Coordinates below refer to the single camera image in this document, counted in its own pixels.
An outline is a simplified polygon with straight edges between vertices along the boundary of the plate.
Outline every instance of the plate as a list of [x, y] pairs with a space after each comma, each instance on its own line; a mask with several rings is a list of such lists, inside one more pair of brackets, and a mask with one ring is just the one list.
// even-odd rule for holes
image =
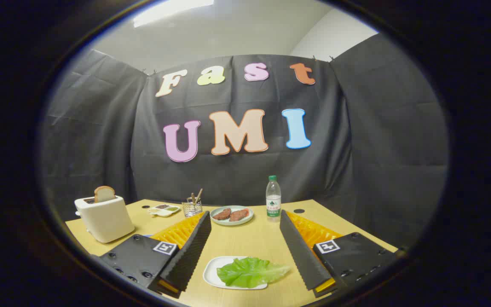
[[[249, 215], [242, 218], [239, 221], [236, 221], [236, 222], [230, 222], [229, 221], [230, 217], [227, 218], [226, 220], [216, 220], [215, 218], [213, 218], [214, 216], [216, 216], [217, 214], [219, 214], [220, 212], [222, 212], [226, 208], [230, 208], [230, 212], [247, 209], [247, 210], [249, 210]], [[250, 208], [244, 207], [244, 206], [224, 206], [224, 207], [217, 208], [217, 209], [211, 211], [210, 212], [210, 218], [212, 219], [212, 221], [214, 221], [220, 225], [235, 226], [235, 225], [240, 225], [240, 224], [246, 223], [247, 221], [251, 220], [251, 218], [253, 218], [253, 210], [251, 210]]]
[[208, 265], [204, 269], [204, 280], [211, 284], [214, 287], [225, 288], [225, 289], [237, 289], [237, 290], [258, 290], [264, 289], [268, 284], [259, 284], [259, 286], [255, 288], [242, 288], [242, 287], [234, 287], [234, 286], [226, 286], [224, 282], [221, 281], [219, 276], [217, 276], [217, 268], [221, 268], [226, 264], [231, 264], [235, 258], [242, 259], [247, 258], [246, 256], [221, 256], [216, 257], [208, 262]]
[[[158, 208], [158, 206], [161, 206], [161, 205], [166, 205], [167, 207], [164, 209]], [[174, 205], [170, 205], [170, 204], [160, 204], [158, 206], [154, 206], [152, 208], [149, 208], [147, 210], [147, 212], [151, 215], [169, 216], [169, 215], [172, 215], [175, 212], [178, 212], [179, 210], [181, 210], [181, 208], [179, 206], [174, 206]]]

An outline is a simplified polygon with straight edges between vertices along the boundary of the chopsticks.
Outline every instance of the chopsticks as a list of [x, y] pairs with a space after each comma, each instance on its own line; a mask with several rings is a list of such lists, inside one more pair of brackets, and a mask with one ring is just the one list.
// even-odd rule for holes
[[204, 189], [202, 189], [202, 188], [201, 188], [201, 189], [200, 189], [200, 191], [198, 192], [198, 196], [196, 197], [196, 202], [193, 200], [194, 204], [196, 204], [197, 202], [199, 202], [199, 201], [200, 201], [200, 195], [202, 195], [202, 191], [203, 191], [203, 190], [204, 190]]
[[198, 192], [198, 196], [197, 196], [196, 198], [194, 197], [194, 193], [191, 193], [191, 201], [193, 202], [193, 204], [195, 204], [195, 205], [196, 205], [196, 204], [199, 202], [199, 200], [200, 200], [200, 195], [202, 195], [202, 191], [203, 191], [203, 190], [204, 190], [204, 189], [202, 189], [202, 188], [200, 189], [200, 191]]

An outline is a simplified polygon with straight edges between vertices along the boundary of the ceiling light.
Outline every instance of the ceiling light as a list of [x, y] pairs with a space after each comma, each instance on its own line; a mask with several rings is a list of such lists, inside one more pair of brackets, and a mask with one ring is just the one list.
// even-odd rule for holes
[[168, 17], [178, 12], [213, 5], [213, 0], [166, 0], [140, 13], [134, 18], [134, 28]]

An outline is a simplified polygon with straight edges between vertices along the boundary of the white toaster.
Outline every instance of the white toaster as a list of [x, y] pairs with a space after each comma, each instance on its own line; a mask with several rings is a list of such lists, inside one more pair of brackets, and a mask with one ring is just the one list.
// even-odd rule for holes
[[134, 231], [134, 225], [126, 211], [124, 199], [115, 195], [114, 200], [95, 203], [93, 197], [80, 198], [75, 207], [86, 230], [99, 242], [107, 243]]

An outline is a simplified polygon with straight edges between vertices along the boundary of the glass cup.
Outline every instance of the glass cup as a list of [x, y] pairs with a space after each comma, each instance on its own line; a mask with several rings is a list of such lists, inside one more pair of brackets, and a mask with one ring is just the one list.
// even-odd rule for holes
[[202, 200], [193, 204], [193, 199], [187, 197], [187, 202], [181, 204], [183, 205], [183, 214], [185, 214], [185, 217], [191, 217], [202, 212]]

